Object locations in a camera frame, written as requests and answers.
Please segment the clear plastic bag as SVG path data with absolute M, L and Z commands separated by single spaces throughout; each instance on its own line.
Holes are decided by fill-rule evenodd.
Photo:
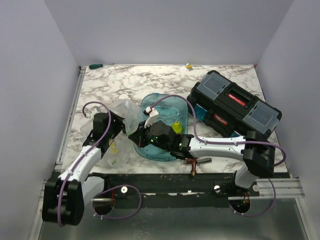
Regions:
M 108 150 L 102 159 L 96 164 L 100 168 L 122 168 L 127 164 L 133 142 L 128 139 L 128 135 L 138 129 L 139 122 L 143 120 L 141 109 L 133 101 L 128 99 L 118 99 L 110 106 L 111 125 L 109 131 L 117 132 L 116 121 L 122 123 L 122 129 L 114 135 L 108 142 Z

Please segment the green fake lime fruit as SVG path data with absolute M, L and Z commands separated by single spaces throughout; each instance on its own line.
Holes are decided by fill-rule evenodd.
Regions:
M 176 134 L 182 134 L 183 133 L 183 127 L 181 125 L 181 123 L 179 121 L 175 121 L 172 125 L 171 125 L 172 129 L 174 130 L 174 132 Z

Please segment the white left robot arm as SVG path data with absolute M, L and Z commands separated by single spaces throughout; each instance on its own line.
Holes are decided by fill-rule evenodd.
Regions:
M 101 198 L 110 194 L 111 185 L 99 177 L 90 177 L 89 173 L 124 128 L 124 118 L 112 111 L 94 115 L 92 129 L 82 144 L 79 156 L 63 173 L 53 172 L 45 183 L 43 221 L 77 226 L 85 205 L 94 194 Z

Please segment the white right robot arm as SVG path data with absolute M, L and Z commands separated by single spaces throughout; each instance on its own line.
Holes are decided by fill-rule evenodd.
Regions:
M 257 179 L 274 175 L 275 147 L 268 141 L 254 140 L 255 136 L 249 131 L 246 136 L 232 138 L 198 137 L 176 133 L 171 126 L 159 120 L 149 126 L 140 122 L 128 138 L 139 148 L 153 145 L 180 160 L 218 157 L 243 161 L 243 167 L 236 171 L 230 183 L 230 191 L 241 196 Z

